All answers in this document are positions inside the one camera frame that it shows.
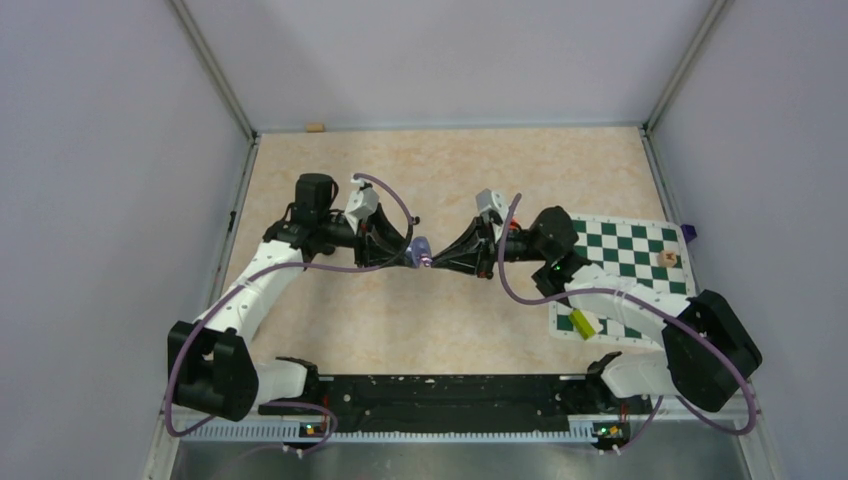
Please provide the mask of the purple grey earbud charging case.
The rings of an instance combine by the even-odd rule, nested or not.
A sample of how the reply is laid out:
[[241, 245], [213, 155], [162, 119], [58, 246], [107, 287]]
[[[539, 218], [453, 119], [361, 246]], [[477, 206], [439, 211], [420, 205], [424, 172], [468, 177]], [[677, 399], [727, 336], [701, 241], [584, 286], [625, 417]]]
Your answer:
[[429, 268], [423, 264], [423, 260], [426, 258], [433, 261], [428, 239], [424, 236], [414, 237], [406, 248], [406, 258], [411, 268]]

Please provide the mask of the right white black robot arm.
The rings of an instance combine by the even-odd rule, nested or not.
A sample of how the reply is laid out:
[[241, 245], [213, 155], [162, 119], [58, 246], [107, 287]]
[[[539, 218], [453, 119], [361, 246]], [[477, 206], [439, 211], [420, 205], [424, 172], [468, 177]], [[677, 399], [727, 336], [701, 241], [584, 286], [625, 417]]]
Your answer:
[[728, 300], [712, 290], [695, 296], [658, 292], [604, 270], [576, 249], [578, 233], [560, 206], [543, 209], [527, 227], [513, 208], [482, 210], [466, 231], [431, 265], [475, 277], [498, 275], [506, 293], [529, 305], [506, 276], [508, 262], [541, 262], [532, 280], [538, 304], [557, 302], [635, 330], [660, 346], [647, 354], [613, 354], [586, 385], [589, 404], [612, 412], [637, 395], [677, 396], [689, 406], [717, 413], [741, 394], [757, 410], [748, 380], [762, 355]]

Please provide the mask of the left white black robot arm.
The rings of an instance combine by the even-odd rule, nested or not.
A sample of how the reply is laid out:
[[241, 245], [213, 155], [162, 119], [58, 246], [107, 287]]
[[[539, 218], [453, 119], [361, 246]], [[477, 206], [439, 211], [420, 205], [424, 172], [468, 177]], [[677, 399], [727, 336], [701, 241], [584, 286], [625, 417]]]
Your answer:
[[305, 362], [282, 358], [260, 364], [248, 346], [286, 288], [300, 274], [319, 269], [316, 256], [349, 248], [352, 273], [403, 265], [417, 217], [377, 177], [356, 173], [351, 181], [355, 189], [337, 209], [340, 187], [330, 175], [301, 175], [283, 217], [263, 233], [247, 267], [221, 298], [196, 320], [174, 324], [167, 337], [167, 414], [182, 406], [239, 421], [275, 400], [302, 414], [317, 407], [321, 388], [309, 379]]

